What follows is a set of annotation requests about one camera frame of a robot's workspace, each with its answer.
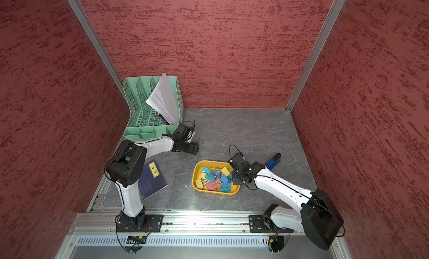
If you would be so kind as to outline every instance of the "metal vent grille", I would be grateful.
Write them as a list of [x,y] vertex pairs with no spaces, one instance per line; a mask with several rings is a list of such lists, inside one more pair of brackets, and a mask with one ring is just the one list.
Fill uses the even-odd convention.
[[[125,243],[126,237],[120,236],[122,245],[132,246],[134,242]],[[77,246],[119,246],[116,236],[80,235]],[[222,247],[258,247],[267,246],[266,236],[163,236],[151,235],[144,246],[207,246]]]

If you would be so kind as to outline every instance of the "robotic arm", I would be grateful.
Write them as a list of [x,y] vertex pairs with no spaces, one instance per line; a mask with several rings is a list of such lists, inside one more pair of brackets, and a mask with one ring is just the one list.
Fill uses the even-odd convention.
[[121,222],[125,222],[130,231],[138,232],[145,228],[145,208],[137,182],[142,174],[145,159],[162,152],[180,152],[195,155],[198,144],[191,142],[195,129],[179,124],[176,131],[161,138],[142,143],[124,140],[109,160],[105,171],[115,182],[121,195]]
[[319,248],[328,250],[344,220],[329,196],[322,190],[312,192],[298,187],[269,170],[277,161],[267,165],[254,162],[250,165],[244,160],[242,153],[235,154],[229,164],[233,167],[233,184],[246,184],[249,188],[260,188],[287,203],[299,215],[290,215],[287,209],[276,204],[271,205],[264,214],[267,229],[276,232],[281,228],[289,228],[304,232]]
[[[115,155],[109,160],[105,171],[118,186],[123,210],[119,222],[125,224],[125,232],[140,232],[145,229],[146,217],[138,179],[143,170],[145,159],[167,151],[183,151],[195,155],[198,144],[191,142],[193,127],[179,124],[171,135],[142,143],[122,141]],[[275,195],[291,208],[297,215],[291,215],[287,209],[273,204],[263,215],[265,227],[269,232],[288,228],[304,232],[319,248],[328,250],[344,220],[335,208],[329,196],[322,190],[312,192],[298,187],[270,171],[280,159],[277,154],[267,165],[254,162],[252,165],[244,160],[242,153],[235,154],[229,163],[233,167],[233,184],[245,184],[249,188],[263,189]]]

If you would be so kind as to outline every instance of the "white paper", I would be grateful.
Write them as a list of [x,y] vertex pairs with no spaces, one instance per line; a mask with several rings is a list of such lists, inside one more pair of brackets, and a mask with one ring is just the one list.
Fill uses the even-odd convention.
[[177,92],[167,77],[162,74],[146,103],[155,109],[170,124],[179,124],[180,109]]

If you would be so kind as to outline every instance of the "book cover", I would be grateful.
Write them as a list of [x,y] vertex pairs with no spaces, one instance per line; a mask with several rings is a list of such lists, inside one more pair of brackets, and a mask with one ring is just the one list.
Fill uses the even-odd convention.
[[143,166],[142,175],[139,178],[139,187],[143,199],[167,187],[167,182],[156,160],[151,160]]

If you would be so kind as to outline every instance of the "yellow label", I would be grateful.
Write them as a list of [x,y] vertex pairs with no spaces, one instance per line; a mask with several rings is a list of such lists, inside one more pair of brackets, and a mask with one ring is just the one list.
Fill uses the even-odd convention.
[[158,175],[160,175],[157,166],[155,166],[155,162],[152,162],[151,164],[149,164],[149,168],[151,168],[152,174],[154,175],[154,178]]

